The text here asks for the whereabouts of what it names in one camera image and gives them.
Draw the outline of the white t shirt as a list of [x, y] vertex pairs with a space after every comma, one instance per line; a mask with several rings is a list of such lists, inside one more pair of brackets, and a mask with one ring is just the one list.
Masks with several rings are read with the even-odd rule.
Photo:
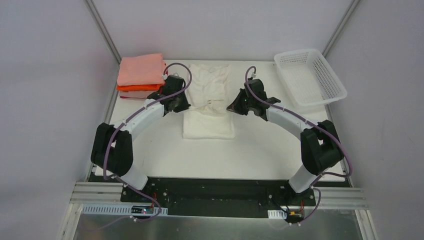
[[186, 95], [190, 107], [183, 113], [182, 136], [188, 140], [232, 140], [235, 129], [230, 104], [229, 64], [210, 66], [191, 64], [192, 75]]

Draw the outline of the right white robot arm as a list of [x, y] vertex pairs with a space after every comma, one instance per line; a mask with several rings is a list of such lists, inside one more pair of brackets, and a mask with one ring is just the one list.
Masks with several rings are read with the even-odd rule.
[[315, 184], [327, 170], [347, 157], [334, 124], [329, 120], [313, 122], [289, 110], [275, 97], [267, 97], [260, 79], [248, 78], [227, 110], [238, 115], [253, 112], [273, 123], [300, 141], [301, 166], [285, 187], [300, 194]]

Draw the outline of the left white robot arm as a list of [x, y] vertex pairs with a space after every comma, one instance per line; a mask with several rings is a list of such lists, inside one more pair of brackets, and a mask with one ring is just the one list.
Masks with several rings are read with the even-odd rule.
[[188, 110], [187, 87], [182, 77], [169, 75], [159, 91], [151, 93], [139, 110], [116, 124], [101, 123], [96, 129], [91, 162], [127, 185], [142, 190], [148, 177], [134, 164], [133, 141], [166, 114]]

